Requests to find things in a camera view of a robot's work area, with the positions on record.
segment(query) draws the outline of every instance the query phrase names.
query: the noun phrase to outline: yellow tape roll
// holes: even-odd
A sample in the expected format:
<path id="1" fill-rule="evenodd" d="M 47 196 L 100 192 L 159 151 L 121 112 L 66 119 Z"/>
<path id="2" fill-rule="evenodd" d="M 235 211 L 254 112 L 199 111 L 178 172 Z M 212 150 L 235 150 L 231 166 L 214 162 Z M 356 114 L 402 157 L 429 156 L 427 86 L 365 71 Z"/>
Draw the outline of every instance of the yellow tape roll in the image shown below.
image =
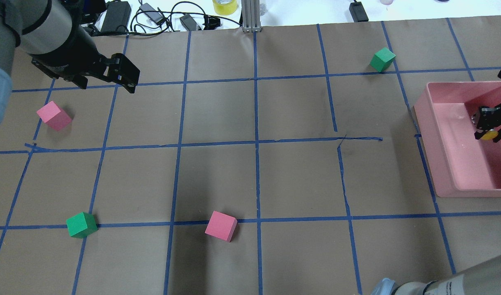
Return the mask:
<path id="1" fill-rule="evenodd" d="M 231 15 L 238 8 L 236 0 L 212 0 L 212 4 L 219 15 Z"/>

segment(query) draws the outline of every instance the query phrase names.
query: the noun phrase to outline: cube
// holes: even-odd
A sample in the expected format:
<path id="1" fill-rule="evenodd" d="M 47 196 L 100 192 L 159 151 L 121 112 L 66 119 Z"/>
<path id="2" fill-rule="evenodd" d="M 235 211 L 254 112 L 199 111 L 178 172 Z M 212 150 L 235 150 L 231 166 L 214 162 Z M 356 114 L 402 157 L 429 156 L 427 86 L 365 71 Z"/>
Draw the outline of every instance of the cube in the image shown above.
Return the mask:
<path id="1" fill-rule="evenodd" d="M 375 53 L 371 60 L 371 67 L 374 67 L 378 73 L 385 71 L 396 58 L 387 47 L 382 48 L 379 52 Z"/>
<path id="2" fill-rule="evenodd" d="M 66 220 L 70 237 L 82 239 L 97 231 L 96 220 L 89 213 L 81 212 Z"/>
<path id="3" fill-rule="evenodd" d="M 37 114 L 45 124 L 55 131 L 65 128 L 72 122 L 72 118 L 53 101 L 40 108 Z"/>
<path id="4" fill-rule="evenodd" d="M 236 220 L 236 218 L 214 211 L 205 233 L 207 235 L 217 237 L 218 239 L 222 239 L 223 241 L 230 242 L 237 223 L 238 220 Z"/>

